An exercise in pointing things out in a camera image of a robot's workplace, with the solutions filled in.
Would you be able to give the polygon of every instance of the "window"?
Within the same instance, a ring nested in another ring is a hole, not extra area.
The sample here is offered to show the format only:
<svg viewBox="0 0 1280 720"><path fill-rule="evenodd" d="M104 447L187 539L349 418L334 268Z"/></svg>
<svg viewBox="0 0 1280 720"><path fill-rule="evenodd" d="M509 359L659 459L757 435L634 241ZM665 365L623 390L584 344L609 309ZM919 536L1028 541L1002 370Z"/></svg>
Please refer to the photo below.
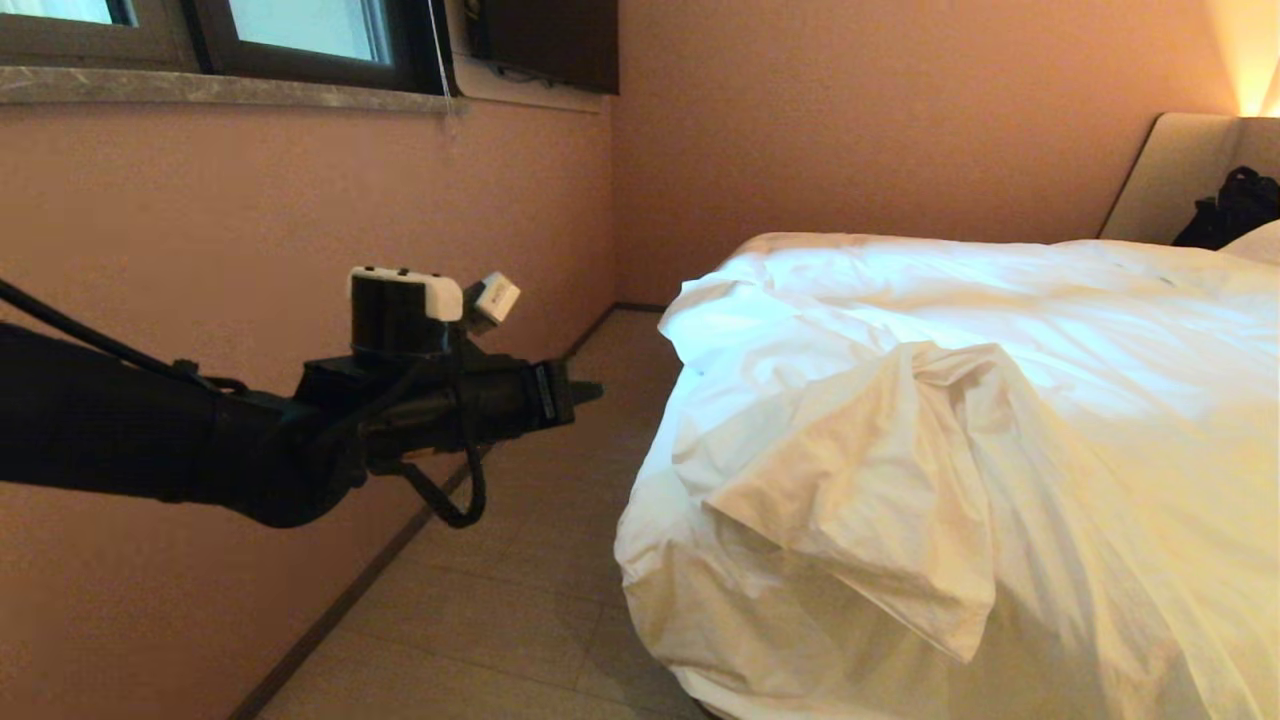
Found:
<svg viewBox="0 0 1280 720"><path fill-rule="evenodd" d="M452 85L440 0L0 0L0 64Z"/></svg>

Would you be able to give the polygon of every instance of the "floor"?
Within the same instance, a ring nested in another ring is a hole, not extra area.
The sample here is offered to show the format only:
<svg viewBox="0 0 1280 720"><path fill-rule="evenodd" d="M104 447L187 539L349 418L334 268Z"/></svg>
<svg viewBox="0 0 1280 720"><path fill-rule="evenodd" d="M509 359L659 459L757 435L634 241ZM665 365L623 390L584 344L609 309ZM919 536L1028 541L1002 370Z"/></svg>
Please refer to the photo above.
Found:
<svg viewBox="0 0 1280 720"><path fill-rule="evenodd" d="M613 313L572 363L604 398L490 452L480 523L428 523L260 717L703 720L636 638L613 561L680 370L657 322Z"/></svg>

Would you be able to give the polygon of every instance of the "black bag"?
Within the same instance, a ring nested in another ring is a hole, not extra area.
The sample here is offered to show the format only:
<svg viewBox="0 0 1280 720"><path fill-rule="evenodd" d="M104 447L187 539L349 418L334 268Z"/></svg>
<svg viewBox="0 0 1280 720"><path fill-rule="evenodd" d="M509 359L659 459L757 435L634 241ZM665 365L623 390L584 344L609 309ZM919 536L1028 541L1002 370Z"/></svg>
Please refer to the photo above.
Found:
<svg viewBox="0 0 1280 720"><path fill-rule="evenodd" d="M1220 250L1242 234L1280 220L1280 183L1239 167L1212 197L1196 201L1196 218L1178 233L1178 247Z"/></svg>

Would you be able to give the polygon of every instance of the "glass pane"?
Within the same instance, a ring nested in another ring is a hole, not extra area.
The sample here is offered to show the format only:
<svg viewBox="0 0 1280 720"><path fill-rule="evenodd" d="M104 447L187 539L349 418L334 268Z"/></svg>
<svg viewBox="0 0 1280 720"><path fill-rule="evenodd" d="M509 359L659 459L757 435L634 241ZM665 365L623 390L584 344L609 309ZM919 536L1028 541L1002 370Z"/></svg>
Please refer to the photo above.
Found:
<svg viewBox="0 0 1280 720"><path fill-rule="evenodd" d="M120 10L124 9L124 5L125 3L116 3ZM113 22L108 0L0 0L0 13L86 23L111 24ZM120 15L122 24L128 24L124 14Z"/></svg>
<svg viewBox="0 0 1280 720"><path fill-rule="evenodd" d="M230 0L241 40L388 61L381 0Z"/></svg>

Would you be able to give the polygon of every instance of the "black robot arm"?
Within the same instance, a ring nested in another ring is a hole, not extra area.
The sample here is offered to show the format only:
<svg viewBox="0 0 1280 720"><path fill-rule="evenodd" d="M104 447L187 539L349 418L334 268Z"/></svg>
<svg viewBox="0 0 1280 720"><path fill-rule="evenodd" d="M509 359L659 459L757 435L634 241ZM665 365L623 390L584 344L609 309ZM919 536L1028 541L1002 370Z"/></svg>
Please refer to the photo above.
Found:
<svg viewBox="0 0 1280 720"><path fill-rule="evenodd" d="M292 397L166 365L0 281L0 299L102 350L0 323L0 480L220 505L291 528L370 473L402 475L448 524L475 523L485 502L477 447L571 423L575 405L603 389L571 382L561 361L483 352L466 328L492 325L493 314L433 306L442 279L378 273L352 274L355 354L307 363ZM481 307L485 290L467 301ZM466 510L402 459L422 448L467 454Z"/></svg>

